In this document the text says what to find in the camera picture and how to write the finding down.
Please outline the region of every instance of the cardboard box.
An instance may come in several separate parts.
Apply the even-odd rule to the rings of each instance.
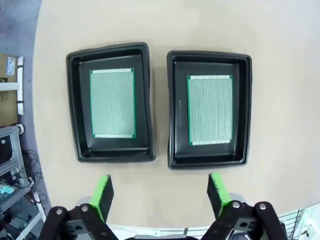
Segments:
[[[0,53],[0,84],[16,83],[17,67],[17,56]],[[0,91],[0,128],[17,123],[17,91]]]

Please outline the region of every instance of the gray floor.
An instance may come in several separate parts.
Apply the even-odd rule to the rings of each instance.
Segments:
[[[0,52],[24,56],[23,100],[24,116],[20,123],[25,133],[21,135],[21,147],[24,150],[37,150],[33,103],[32,103],[32,65],[37,21],[41,0],[0,0]],[[39,163],[33,171],[41,172]],[[42,205],[46,213],[51,208],[45,182],[36,182],[35,190],[41,195]]]

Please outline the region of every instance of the black plastic tray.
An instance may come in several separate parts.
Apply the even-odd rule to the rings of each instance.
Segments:
[[[156,158],[150,111],[149,49],[144,42],[72,52],[66,57],[71,123],[81,162],[144,162]],[[90,71],[134,68],[134,139],[94,138],[90,108]]]
[[[212,168],[247,163],[251,121],[252,60],[237,53],[171,51],[167,54],[169,88],[168,166]],[[189,145],[187,76],[232,75],[231,143]]]

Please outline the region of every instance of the beige tabletop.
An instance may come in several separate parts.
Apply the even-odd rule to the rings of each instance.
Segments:
[[[33,60],[37,147],[53,206],[69,209],[111,174],[108,221],[140,227],[199,227],[214,219],[208,173],[251,205],[280,214],[320,200],[320,2],[317,0],[42,0]],[[80,163],[71,127],[67,54],[146,42],[157,158],[145,163]],[[212,50],[252,57],[248,164],[207,170],[167,167],[166,56]]]

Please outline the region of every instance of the bolt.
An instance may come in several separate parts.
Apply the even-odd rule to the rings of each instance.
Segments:
[[[266,209],[266,205],[264,203],[260,203],[259,208],[261,210],[265,210]]]
[[[56,211],[56,214],[58,214],[58,215],[62,214],[62,209],[59,208],[59,209]]]
[[[235,201],[234,203],[232,203],[232,207],[238,209],[240,207],[240,204],[237,201]]]
[[[83,212],[86,212],[86,211],[88,211],[88,206],[87,205],[84,205],[82,208],[81,208],[81,210],[83,211]]]

